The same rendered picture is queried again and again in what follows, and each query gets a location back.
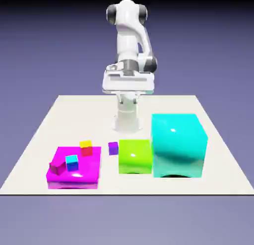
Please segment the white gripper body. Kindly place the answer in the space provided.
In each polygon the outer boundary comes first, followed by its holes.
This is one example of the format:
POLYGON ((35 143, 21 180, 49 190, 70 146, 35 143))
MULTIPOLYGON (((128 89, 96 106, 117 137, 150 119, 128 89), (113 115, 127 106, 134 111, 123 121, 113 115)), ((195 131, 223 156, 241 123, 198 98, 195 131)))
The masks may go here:
POLYGON ((106 70, 102 82, 102 90, 107 94, 116 94, 117 92, 152 94, 154 87, 153 73, 139 73, 137 71, 134 71, 134 75, 126 76, 122 70, 106 70))

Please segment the small purple cube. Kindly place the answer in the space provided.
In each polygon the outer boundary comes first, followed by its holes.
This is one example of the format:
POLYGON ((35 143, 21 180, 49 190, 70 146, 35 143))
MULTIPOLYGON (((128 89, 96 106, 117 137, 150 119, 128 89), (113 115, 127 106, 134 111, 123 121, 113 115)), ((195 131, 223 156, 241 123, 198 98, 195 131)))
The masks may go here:
POLYGON ((109 155, 118 155, 119 153, 118 142, 109 142, 108 148, 109 148, 109 155))

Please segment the small yellow cube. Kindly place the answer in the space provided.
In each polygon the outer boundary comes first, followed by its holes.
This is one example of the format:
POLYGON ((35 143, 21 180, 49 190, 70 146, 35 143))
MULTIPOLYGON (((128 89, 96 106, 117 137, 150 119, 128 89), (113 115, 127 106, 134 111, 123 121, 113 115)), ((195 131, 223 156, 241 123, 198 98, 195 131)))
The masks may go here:
POLYGON ((79 145, 80 145, 80 152, 83 157, 92 155, 93 148, 92 148, 91 140, 81 141, 79 145))

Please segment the small cyan cube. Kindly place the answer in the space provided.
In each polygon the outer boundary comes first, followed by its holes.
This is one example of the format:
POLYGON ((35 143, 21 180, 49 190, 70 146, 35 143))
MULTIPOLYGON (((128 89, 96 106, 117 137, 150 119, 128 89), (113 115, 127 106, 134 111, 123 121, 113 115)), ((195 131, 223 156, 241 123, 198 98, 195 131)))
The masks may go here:
POLYGON ((68 172, 78 170, 78 156, 77 155, 68 155, 65 157, 66 168, 68 172))

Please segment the small maroon cube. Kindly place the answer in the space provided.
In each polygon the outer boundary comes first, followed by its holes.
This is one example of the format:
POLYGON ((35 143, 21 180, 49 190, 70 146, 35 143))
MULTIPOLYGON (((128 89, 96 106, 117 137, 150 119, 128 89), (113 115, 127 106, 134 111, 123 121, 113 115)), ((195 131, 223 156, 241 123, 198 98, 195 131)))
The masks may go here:
POLYGON ((60 162, 60 163, 51 162, 49 164, 49 169, 51 173, 59 176, 66 170, 66 163, 65 162, 60 162))

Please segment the large green box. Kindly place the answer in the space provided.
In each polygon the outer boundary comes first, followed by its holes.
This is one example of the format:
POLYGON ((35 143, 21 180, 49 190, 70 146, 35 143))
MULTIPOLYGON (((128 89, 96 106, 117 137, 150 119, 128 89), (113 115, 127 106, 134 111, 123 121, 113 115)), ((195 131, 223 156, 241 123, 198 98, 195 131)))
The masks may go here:
POLYGON ((119 174, 151 174, 152 163, 150 140, 119 140, 119 174))

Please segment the large cyan box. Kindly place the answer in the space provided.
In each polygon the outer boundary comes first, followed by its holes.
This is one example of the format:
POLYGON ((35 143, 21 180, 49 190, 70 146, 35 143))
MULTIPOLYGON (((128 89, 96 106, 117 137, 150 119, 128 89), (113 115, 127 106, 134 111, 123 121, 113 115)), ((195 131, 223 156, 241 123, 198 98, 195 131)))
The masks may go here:
POLYGON ((201 178, 208 136, 196 114, 153 114, 153 176, 201 178))

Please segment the large magenta box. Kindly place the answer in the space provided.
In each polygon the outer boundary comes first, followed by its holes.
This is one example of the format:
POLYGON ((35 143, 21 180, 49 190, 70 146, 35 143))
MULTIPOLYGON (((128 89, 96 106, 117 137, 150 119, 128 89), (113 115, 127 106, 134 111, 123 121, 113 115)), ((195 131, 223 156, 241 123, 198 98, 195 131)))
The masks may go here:
POLYGON ((78 170, 68 172, 67 168, 61 175, 55 175, 48 169, 46 179, 49 189, 96 189, 98 187, 101 147, 93 146, 91 156, 83 157, 78 146, 60 146, 51 162, 65 162, 68 155, 78 156, 78 170))

